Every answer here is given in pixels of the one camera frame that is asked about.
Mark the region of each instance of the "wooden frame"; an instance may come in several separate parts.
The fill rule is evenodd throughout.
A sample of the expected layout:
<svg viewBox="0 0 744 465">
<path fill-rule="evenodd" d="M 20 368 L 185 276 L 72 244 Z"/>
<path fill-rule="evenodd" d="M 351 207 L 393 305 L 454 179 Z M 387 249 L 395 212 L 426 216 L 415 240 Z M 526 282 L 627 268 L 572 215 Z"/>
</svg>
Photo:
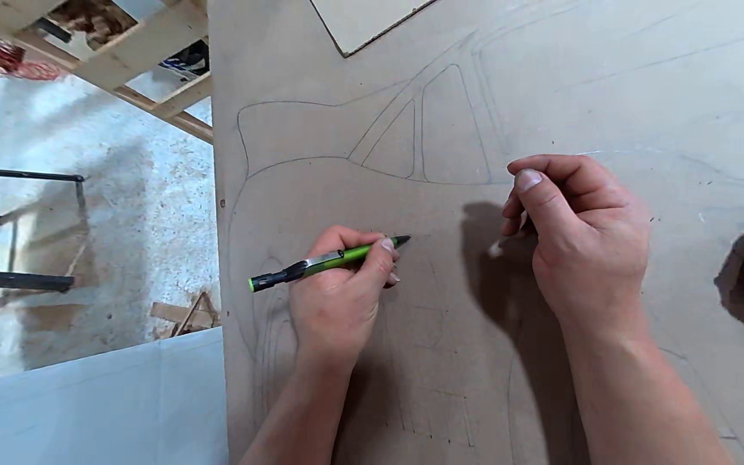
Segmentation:
<svg viewBox="0 0 744 465">
<path fill-rule="evenodd" d="M 78 59 L 29 29 L 37 19 L 65 0 L 0 0 L 0 37 L 36 51 L 60 68 L 141 108 L 209 144 L 212 127 L 185 109 L 212 93 L 212 75 L 193 79 L 171 95 L 154 101 L 125 84 L 160 61 L 208 35 L 204 0 L 163 0 L 164 7 L 121 36 L 100 47 L 96 55 Z"/>
</svg>

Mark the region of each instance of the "wrist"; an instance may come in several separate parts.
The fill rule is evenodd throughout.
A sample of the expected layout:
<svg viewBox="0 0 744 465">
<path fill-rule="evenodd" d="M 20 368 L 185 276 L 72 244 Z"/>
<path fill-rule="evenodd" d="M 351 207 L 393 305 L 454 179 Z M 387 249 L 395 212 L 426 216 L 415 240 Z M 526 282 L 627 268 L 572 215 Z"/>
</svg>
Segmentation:
<svg viewBox="0 0 744 465">
<path fill-rule="evenodd" d="M 352 369 L 355 368 L 357 359 L 357 356 L 349 353 L 299 347 L 294 370 L 315 376 L 348 379 L 352 374 Z"/>
<path fill-rule="evenodd" d="M 638 295 L 614 300 L 601 309 L 558 311 L 555 314 L 565 340 L 615 343 L 650 337 Z"/>
</svg>

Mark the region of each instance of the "hand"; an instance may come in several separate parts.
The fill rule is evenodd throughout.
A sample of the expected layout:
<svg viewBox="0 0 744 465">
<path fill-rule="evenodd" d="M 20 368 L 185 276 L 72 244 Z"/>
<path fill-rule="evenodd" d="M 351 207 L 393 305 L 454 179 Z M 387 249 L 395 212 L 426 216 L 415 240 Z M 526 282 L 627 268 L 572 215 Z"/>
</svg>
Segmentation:
<svg viewBox="0 0 744 465">
<path fill-rule="evenodd" d="M 357 273 L 333 268 L 292 284 L 289 302 L 298 334 L 298 365 L 351 371 L 372 333 L 380 291 L 400 280 L 392 272 L 398 252 L 392 239 L 380 232 L 332 226 L 315 240 L 307 257 L 372 242 Z"/>
<path fill-rule="evenodd" d="M 621 334 L 642 320 L 649 227 L 646 208 L 588 156 L 533 155 L 508 165 L 516 176 L 502 234 L 538 231 L 532 267 L 564 330 Z"/>
</svg>

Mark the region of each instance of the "finger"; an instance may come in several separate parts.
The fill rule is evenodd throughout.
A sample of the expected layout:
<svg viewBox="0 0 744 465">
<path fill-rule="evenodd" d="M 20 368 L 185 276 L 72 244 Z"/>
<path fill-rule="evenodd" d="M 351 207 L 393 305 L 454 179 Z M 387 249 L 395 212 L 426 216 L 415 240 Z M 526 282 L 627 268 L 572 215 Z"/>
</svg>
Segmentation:
<svg viewBox="0 0 744 465">
<path fill-rule="evenodd" d="M 358 248 L 383 237 L 382 232 L 360 232 L 346 226 L 330 226 L 315 239 L 315 243 L 312 244 L 306 258 L 317 257 L 328 251 Z"/>
<path fill-rule="evenodd" d="M 513 190 L 518 191 L 518 198 L 540 236 L 569 238 L 576 227 L 584 225 L 561 189 L 539 171 L 521 170 L 516 174 Z"/>
<path fill-rule="evenodd" d="M 366 254 L 363 266 L 346 281 L 346 284 L 354 287 L 359 294 L 374 293 L 383 289 L 394 268 L 394 250 L 395 246 L 390 238 L 375 242 Z"/>
<path fill-rule="evenodd" d="M 581 209 L 623 207 L 629 194 L 602 164 L 586 155 L 533 155 L 508 164 L 511 174 L 521 170 L 540 171 L 563 186 L 564 194 Z"/>
<path fill-rule="evenodd" d="M 392 287 L 399 282 L 401 282 L 401 278 L 399 278 L 398 275 L 395 273 L 389 273 L 389 277 L 386 279 L 386 286 L 384 287 Z"/>
<path fill-rule="evenodd" d="M 518 198 L 518 192 L 515 187 L 510 191 L 510 196 L 507 198 L 507 203 L 504 204 L 504 209 L 501 212 L 501 216 L 506 217 L 507 221 L 501 228 L 501 234 L 503 236 L 512 236 L 518 232 L 518 229 L 522 226 L 522 213 L 524 213 L 524 205 Z"/>
</svg>

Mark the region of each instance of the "green pencil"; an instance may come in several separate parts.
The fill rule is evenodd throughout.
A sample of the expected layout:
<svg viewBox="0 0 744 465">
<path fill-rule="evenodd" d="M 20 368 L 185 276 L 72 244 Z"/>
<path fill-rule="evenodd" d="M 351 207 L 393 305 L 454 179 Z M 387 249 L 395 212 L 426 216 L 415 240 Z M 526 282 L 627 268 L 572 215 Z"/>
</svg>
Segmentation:
<svg viewBox="0 0 744 465">
<path fill-rule="evenodd" d="M 391 239 L 395 248 L 399 248 L 407 243 L 409 238 L 410 236 L 394 236 Z M 349 250 L 330 251 L 319 257 L 307 258 L 286 267 L 286 269 L 280 272 L 255 276 L 249 280 L 249 287 L 251 288 L 251 292 L 263 291 L 263 289 L 269 289 L 282 282 L 291 282 L 324 270 L 342 267 L 351 261 L 366 258 L 366 254 L 370 248 L 372 248 L 372 244 Z"/>
</svg>

